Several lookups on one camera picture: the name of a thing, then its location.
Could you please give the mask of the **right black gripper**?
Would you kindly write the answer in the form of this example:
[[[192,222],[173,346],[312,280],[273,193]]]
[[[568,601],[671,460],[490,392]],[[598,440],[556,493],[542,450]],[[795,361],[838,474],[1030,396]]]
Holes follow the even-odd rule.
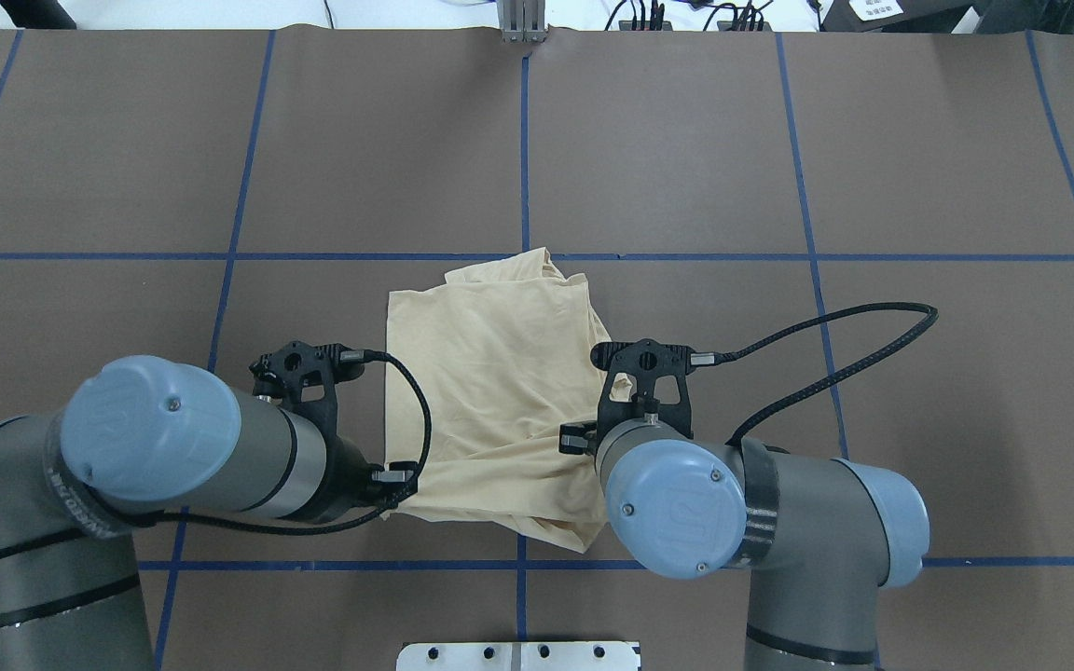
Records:
[[[652,339],[640,341],[601,341],[591,350],[593,366],[605,373],[603,392],[597,407],[596,423],[564,423],[558,426],[558,453],[575,456],[594,456],[598,439],[628,420],[644,420],[657,415],[661,424],[668,425],[683,437],[694,437],[692,407],[687,375],[695,370],[692,358],[695,350],[686,345],[668,345]],[[613,399],[613,385],[618,377],[632,383],[629,396],[623,402]],[[656,395],[657,382],[672,378],[677,402],[668,403]]]

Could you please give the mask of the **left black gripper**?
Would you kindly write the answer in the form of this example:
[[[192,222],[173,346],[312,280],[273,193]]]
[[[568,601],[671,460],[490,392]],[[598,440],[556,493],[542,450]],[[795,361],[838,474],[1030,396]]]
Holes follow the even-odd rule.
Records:
[[[337,434],[337,385],[361,377],[367,362],[365,349],[338,342],[314,347],[290,341],[251,362],[252,395],[277,404],[290,415],[302,417],[322,434]],[[417,461],[376,464],[371,472],[371,496],[374,500],[406,500],[418,491],[418,483]]]

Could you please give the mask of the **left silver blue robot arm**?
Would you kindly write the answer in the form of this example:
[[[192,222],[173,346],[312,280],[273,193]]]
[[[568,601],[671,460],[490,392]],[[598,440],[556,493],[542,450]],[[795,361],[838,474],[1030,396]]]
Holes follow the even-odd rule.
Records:
[[[415,461],[375,464],[339,433],[337,385],[367,363],[420,404]],[[387,352],[291,341],[253,391],[162,358],[120,358],[60,411],[0,421],[0,670],[153,670],[133,534],[192,523],[307,538],[418,491],[434,421]]]

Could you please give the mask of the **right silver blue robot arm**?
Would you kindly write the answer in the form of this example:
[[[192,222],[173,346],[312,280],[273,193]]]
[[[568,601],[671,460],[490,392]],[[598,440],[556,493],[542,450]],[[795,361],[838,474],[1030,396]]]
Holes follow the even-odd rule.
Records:
[[[652,339],[601,341],[597,414],[561,426],[586,455],[613,533],[657,577],[750,571],[748,670],[874,670],[881,590],[919,577],[928,507],[908,477],[692,434],[687,377],[719,363]]]

